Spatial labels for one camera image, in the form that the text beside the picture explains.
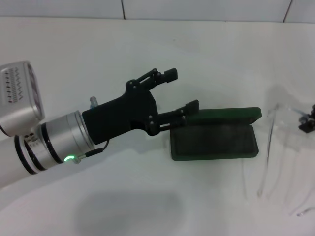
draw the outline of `transparent plastic sheet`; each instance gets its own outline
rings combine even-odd
[[[302,110],[277,104],[268,111],[269,133],[259,198],[280,204],[290,215],[315,214],[314,134],[299,130]]]

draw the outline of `clear plastic object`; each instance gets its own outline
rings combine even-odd
[[[299,130],[300,121],[303,118],[307,119],[308,117],[308,114],[302,110],[279,103],[276,104],[274,108],[268,111],[269,132],[267,141],[267,154],[264,163],[263,176],[259,189],[257,191],[257,196],[259,198],[265,195],[267,199],[270,199],[274,192],[276,192],[275,190],[279,188],[284,188],[283,183],[281,183],[280,181],[281,175],[286,175],[286,183],[292,183],[293,179],[296,178],[296,176],[294,176],[295,168],[297,166],[297,163],[301,159],[300,151],[302,146],[305,144],[306,140],[311,141],[311,145],[315,144],[315,141],[310,138],[309,135]],[[287,161],[288,153],[286,153],[286,151],[283,151],[282,155],[276,154],[278,156],[274,156],[274,153],[271,154],[271,146],[273,143],[282,144],[283,150],[286,148],[290,148],[291,150],[293,150],[290,154],[293,153],[292,158],[294,159],[294,162],[292,162],[291,168],[289,170],[287,169],[285,174],[282,173],[284,171],[283,163]],[[268,170],[270,169],[270,162],[272,162],[275,157],[280,159],[280,165],[277,170],[278,173],[274,175],[272,181],[269,181],[272,182],[272,184],[271,187],[269,186],[269,189],[266,190],[267,179],[270,179],[269,177],[267,177],[268,175],[270,175],[268,173]],[[286,186],[286,189],[283,191],[282,203],[286,206],[289,205],[289,202],[291,201],[291,199],[289,199],[289,196],[291,196],[291,194],[296,195],[296,192],[300,191],[294,191],[292,190],[292,188],[293,187],[289,184],[289,186]],[[296,216],[304,216],[306,214],[309,214],[310,212],[315,212],[315,206],[304,207],[304,209],[302,208],[307,203],[310,196],[313,194],[313,190],[315,190],[315,188],[311,188],[311,191],[309,191],[306,197],[302,200],[302,203],[297,204],[298,206],[295,207],[289,215],[293,215],[297,212],[295,214]]]

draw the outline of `white surface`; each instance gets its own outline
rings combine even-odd
[[[123,19],[120,0],[0,0],[0,16]]]
[[[282,22],[290,0],[125,0],[127,19]]]
[[[179,71],[153,90],[160,112],[194,99],[264,115],[275,97],[315,101],[315,25],[2,18],[0,31],[0,64],[32,63],[47,117],[114,99],[155,67]],[[121,135],[103,154],[1,190],[1,236],[314,235],[313,213],[290,217],[296,203],[257,198],[267,131],[263,119],[254,128],[260,153],[243,162],[174,162],[167,132]],[[314,155],[299,155],[313,174]]]
[[[315,23],[315,1],[293,0],[286,22]]]

